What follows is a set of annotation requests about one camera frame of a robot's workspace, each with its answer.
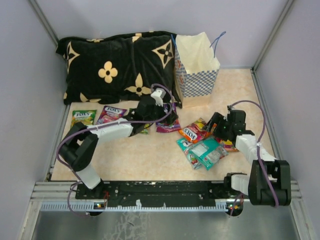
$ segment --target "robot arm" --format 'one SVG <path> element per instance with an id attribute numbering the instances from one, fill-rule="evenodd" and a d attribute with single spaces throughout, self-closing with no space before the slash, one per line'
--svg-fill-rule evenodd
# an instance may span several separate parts
<path id="1" fill-rule="evenodd" d="M 134 136 L 144 129 L 146 123 L 166 117 L 168 113 L 163 107 L 165 94 L 162 88 L 157 88 L 150 96 L 142 98 L 134 111 L 113 122 L 93 126 L 76 123 L 62 141 L 61 148 L 58 150 L 59 155 L 87 188 L 94 189 L 102 182 L 91 165 L 96 146 L 119 138 Z M 170 124 L 177 117 L 171 111 L 165 121 Z"/>
<path id="2" fill-rule="evenodd" d="M 259 142 L 254 133 L 246 130 L 246 113 L 242 110 L 234 110 L 228 107 L 226 117 L 215 112 L 204 129 L 212 132 L 217 138 L 224 141 L 230 140 L 234 146 L 244 154 L 251 164 L 250 176 L 243 173 L 228 173 L 224 178 L 226 187 L 247 195 L 253 205 L 275 205 L 272 190 L 276 195 L 278 204 L 287 206 L 291 202 L 291 177 L 290 166 L 285 160 L 277 160 L 270 155 Z M 258 161 L 259 156 L 266 173 L 273 179 L 265 178 Z"/>

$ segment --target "beige floor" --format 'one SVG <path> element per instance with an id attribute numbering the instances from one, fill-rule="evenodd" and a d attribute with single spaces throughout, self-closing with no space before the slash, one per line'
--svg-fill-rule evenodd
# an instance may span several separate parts
<path id="1" fill-rule="evenodd" d="M 225 115 L 227 105 L 238 100 L 258 102 L 250 70 L 221 69 L 211 103 L 202 107 L 178 108 L 180 124 L 185 127 L 200 117 L 208 121 L 214 112 Z M 125 109 L 136 105 L 137 102 L 134 101 L 113 104 Z M 97 103 L 73 103 L 64 134 L 70 129 L 73 110 L 97 110 L 97 120 L 102 108 L 103 105 Z M 247 129 L 259 136 L 263 123 L 260 110 L 250 103 L 241 103 L 237 108 L 246 111 Z M 92 164 L 103 180 L 112 181 L 222 180 L 227 173 L 250 172 L 251 166 L 240 152 L 230 153 L 209 171 L 204 167 L 193 170 L 176 144 L 179 138 L 181 135 L 178 132 L 157 133 L 155 126 L 152 126 L 149 135 L 138 134 L 99 145 L 93 155 Z M 267 132 L 262 138 L 262 144 L 269 153 L 273 152 Z M 67 167 L 56 162 L 51 179 L 75 180 L 76 177 Z"/>

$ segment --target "fox's candy bag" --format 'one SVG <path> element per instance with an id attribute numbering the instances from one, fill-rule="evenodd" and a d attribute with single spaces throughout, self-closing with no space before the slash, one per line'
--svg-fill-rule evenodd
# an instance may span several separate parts
<path id="1" fill-rule="evenodd" d="M 186 126 L 184 129 L 178 130 L 179 133 L 185 137 L 189 142 L 197 143 L 205 138 L 207 138 L 210 133 L 203 131 L 202 128 L 206 125 L 205 120 L 199 118 L 197 121 Z"/>
<path id="2" fill-rule="evenodd" d="M 125 115 L 126 111 L 126 109 L 106 105 L 103 107 L 103 110 L 96 124 L 106 124 L 118 120 L 119 118 L 122 118 L 123 115 Z"/>
<path id="3" fill-rule="evenodd" d="M 71 127 L 81 122 L 84 125 L 93 125 L 97 110 L 75 110 L 72 111 Z"/>
<path id="4" fill-rule="evenodd" d="M 218 138 L 218 137 L 216 137 L 215 140 L 216 140 L 221 146 L 223 146 L 223 148 L 224 148 L 227 152 L 229 152 L 229 153 L 231 153 L 231 152 L 238 152 L 238 151 L 239 151 L 238 149 L 236 149 L 236 147 L 235 147 L 235 146 L 232 144 L 232 142 L 229 141 L 229 140 L 224 141 L 224 140 L 222 140 L 222 139 L 220 139 L 220 138 Z"/>

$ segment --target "white wall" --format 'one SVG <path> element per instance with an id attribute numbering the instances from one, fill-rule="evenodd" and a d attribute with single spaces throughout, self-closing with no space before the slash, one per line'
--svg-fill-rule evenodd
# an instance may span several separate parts
<path id="1" fill-rule="evenodd" d="M 222 67 L 252 67 L 287 0 L 36 0 L 59 38 L 165 30 L 210 40 Z"/>
<path id="2" fill-rule="evenodd" d="M 258 69 L 284 158 L 320 236 L 320 1 L 295 1 Z"/>
<path id="3" fill-rule="evenodd" d="M 18 237 L 63 113 L 66 67 L 27 0 L 0 8 L 0 239 Z"/>

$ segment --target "pink candy bag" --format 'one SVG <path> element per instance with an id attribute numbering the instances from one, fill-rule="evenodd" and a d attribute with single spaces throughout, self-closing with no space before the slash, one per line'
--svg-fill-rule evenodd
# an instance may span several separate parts
<path id="1" fill-rule="evenodd" d="M 173 110 L 175 113 L 177 113 L 176 111 L 176 103 L 172 104 Z M 164 112 L 167 113 L 168 112 L 168 108 L 170 108 L 170 106 L 165 103 L 163 104 L 163 108 L 164 108 Z M 157 122 L 155 124 L 156 126 L 156 132 L 157 133 L 172 133 L 175 131 L 178 131 L 181 129 L 180 123 L 179 123 L 179 119 L 177 118 L 172 124 L 166 124 L 164 122 Z"/>
<path id="2" fill-rule="evenodd" d="M 114 106 L 104 106 L 96 124 L 106 124 L 122 118 L 126 113 L 126 109 L 117 108 Z"/>

